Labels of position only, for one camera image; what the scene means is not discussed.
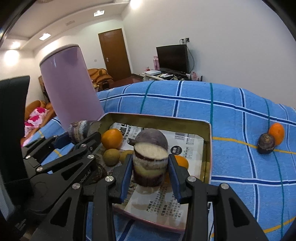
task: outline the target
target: black television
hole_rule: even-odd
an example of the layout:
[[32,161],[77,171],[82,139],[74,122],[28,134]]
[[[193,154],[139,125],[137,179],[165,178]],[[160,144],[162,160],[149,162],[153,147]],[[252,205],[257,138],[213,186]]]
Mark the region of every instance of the black television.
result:
[[185,44],[157,47],[160,71],[189,73],[188,53]]

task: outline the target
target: purple cylinder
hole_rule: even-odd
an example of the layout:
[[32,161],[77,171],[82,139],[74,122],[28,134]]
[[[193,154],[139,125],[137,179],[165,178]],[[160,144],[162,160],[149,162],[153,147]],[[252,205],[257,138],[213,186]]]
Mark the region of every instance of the purple cylinder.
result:
[[48,97],[65,131],[76,121],[96,121],[104,110],[78,45],[65,45],[40,62]]

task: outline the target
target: orange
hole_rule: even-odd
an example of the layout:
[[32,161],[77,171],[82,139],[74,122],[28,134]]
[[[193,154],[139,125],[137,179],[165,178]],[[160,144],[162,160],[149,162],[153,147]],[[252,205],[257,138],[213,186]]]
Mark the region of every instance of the orange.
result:
[[118,129],[106,131],[101,138],[103,146],[108,149],[119,149],[122,145],[123,135]]
[[175,158],[179,166],[185,167],[188,170],[189,163],[185,157],[175,155]]
[[274,123],[270,128],[268,133],[272,135],[276,140],[276,146],[282,143],[285,137],[285,129],[280,123]]

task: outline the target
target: tray rim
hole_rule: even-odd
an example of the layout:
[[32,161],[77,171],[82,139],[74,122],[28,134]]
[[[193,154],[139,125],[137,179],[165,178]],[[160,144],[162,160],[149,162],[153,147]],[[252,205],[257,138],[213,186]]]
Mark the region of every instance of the tray rim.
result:
[[[205,122],[210,126],[210,173],[209,173],[209,183],[211,184],[211,179],[212,179],[212,167],[213,167],[213,156],[212,156],[212,126],[211,123],[208,122],[207,120],[199,120],[199,119],[191,119],[191,118],[181,118],[181,117],[173,117],[173,116],[164,116],[164,115],[147,115],[147,114],[137,114],[137,113],[123,113],[123,112],[108,112],[105,113],[104,115],[102,115],[100,117],[100,119],[98,121],[100,121],[104,116],[108,115],[108,114],[124,114],[124,115],[139,115],[139,116],[156,116],[156,117],[163,117],[163,118],[168,118],[168,119],[181,119],[181,120],[190,120],[190,121],[201,121],[201,122]],[[174,227],[170,227],[167,225],[162,225],[162,224],[158,224],[156,222],[152,222],[149,220],[146,220],[144,218],[139,218],[137,216],[135,216],[134,214],[131,214],[130,212],[127,212],[119,207],[116,207],[114,205],[112,205],[112,208],[115,212],[120,213],[124,216],[127,216],[135,221],[139,221],[145,224],[148,224],[150,226],[153,226],[155,228],[158,229],[162,229],[165,231],[169,231],[169,232],[174,232],[174,233],[183,233],[185,231],[185,229],[179,229],[179,228],[174,228]]]

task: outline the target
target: white wall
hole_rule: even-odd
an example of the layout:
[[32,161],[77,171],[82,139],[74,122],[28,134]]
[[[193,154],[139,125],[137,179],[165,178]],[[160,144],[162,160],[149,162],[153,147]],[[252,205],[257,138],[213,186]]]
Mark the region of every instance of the white wall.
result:
[[156,47],[189,37],[204,81],[248,89],[296,107],[296,42],[262,0],[138,0],[122,14],[133,71]]
[[79,25],[55,37],[54,41],[52,41],[50,44],[35,50],[34,53],[36,55],[36,61],[37,63],[40,63],[43,57],[61,46],[66,44],[78,44],[81,48],[88,69],[106,68],[98,34],[119,28],[122,29],[123,37],[126,42],[125,32],[120,16],[115,16],[112,19],[106,18],[104,21],[99,23],[88,22]]
[[26,105],[35,100],[44,100],[38,77],[40,76],[38,65],[35,62],[33,53],[31,51],[16,51],[19,57],[9,57],[6,51],[0,51],[0,80],[18,77],[30,76],[30,84],[26,99]]

